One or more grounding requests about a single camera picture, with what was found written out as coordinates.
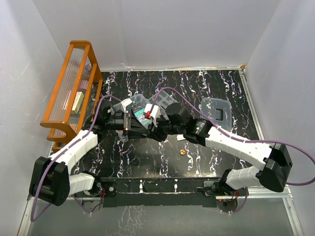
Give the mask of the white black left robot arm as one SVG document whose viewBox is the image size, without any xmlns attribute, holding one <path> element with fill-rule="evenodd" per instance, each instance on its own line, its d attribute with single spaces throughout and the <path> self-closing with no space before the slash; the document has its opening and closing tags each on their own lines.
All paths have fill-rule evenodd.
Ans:
<svg viewBox="0 0 315 236">
<path fill-rule="evenodd" d="M 87 122 L 78 135 L 50 157 L 39 157 L 31 177 L 29 194 L 60 206 L 66 199 L 86 191 L 97 196 L 102 189 L 96 175 L 88 172 L 73 175 L 74 165 L 109 133 L 120 133 L 128 139 L 145 138 L 149 133 L 135 116 L 131 105 L 114 110 L 109 101 L 99 104 L 93 121 Z"/>
</svg>

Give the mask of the teal bandage packet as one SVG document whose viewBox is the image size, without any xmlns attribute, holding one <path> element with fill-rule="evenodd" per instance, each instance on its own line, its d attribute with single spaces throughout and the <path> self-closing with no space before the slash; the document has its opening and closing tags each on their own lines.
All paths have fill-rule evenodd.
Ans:
<svg viewBox="0 0 315 236">
<path fill-rule="evenodd" d="M 143 125 L 149 123 L 149 119 L 145 118 L 145 115 L 144 115 L 144 109 L 141 109 L 137 112 L 134 113 L 135 114 L 135 117 L 137 118 L 137 120 L 142 123 Z"/>
</svg>

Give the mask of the clear divided organizer tray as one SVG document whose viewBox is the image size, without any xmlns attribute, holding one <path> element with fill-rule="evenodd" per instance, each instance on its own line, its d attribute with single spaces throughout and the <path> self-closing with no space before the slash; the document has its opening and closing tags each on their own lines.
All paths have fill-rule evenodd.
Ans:
<svg viewBox="0 0 315 236">
<path fill-rule="evenodd" d="M 160 106 L 164 109 L 166 109 L 169 105 L 173 103 L 177 103 L 176 101 L 170 94 L 168 94 L 166 91 L 162 91 L 158 96 L 157 100 L 155 102 L 155 105 Z"/>
</svg>

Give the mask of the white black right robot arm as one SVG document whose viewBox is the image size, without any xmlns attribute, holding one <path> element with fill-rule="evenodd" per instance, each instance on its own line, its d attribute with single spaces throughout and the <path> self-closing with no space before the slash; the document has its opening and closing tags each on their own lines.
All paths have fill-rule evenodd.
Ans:
<svg viewBox="0 0 315 236">
<path fill-rule="evenodd" d="M 292 168 L 285 145 L 251 143 L 214 126 L 207 119 L 193 118 L 179 103 L 169 105 L 165 112 L 168 118 L 161 115 L 159 106 L 146 105 L 144 116 L 152 121 L 148 126 L 148 138 L 161 142 L 168 135 L 182 135 L 193 144 L 224 151 L 251 164 L 249 168 L 225 170 L 219 181 L 204 188 L 205 192 L 231 195 L 241 188 L 252 186 L 283 192 Z"/>
</svg>

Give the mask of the clear medicine kit box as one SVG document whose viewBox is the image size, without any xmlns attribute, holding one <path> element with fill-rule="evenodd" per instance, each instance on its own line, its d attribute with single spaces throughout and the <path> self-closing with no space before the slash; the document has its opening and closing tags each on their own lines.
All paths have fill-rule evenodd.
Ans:
<svg viewBox="0 0 315 236">
<path fill-rule="evenodd" d="M 132 97 L 130 97 L 130 99 L 133 101 L 132 104 L 132 110 L 133 112 L 137 112 L 141 109 L 145 109 L 146 104 L 150 103 L 150 101 L 148 99 L 146 99 L 143 94 L 136 94 Z M 121 104 L 118 103 L 116 105 L 114 105 L 114 107 L 119 107 L 121 108 Z M 149 119 L 149 123 L 145 124 L 144 126 L 148 129 L 148 126 L 152 124 L 152 119 Z M 127 133 L 126 133 L 127 129 L 123 129 L 123 130 L 116 130 L 120 140 L 125 143 L 129 140 L 129 138 L 127 137 Z"/>
</svg>

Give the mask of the white paper leaflet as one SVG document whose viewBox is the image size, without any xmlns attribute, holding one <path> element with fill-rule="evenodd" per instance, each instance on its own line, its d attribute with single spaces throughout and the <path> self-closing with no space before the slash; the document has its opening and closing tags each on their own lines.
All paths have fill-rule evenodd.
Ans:
<svg viewBox="0 0 315 236">
<path fill-rule="evenodd" d="M 177 136 L 177 141 L 183 141 L 183 140 L 185 140 L 183 136 L 180 136 L 180 135 Z"/>
</svg>

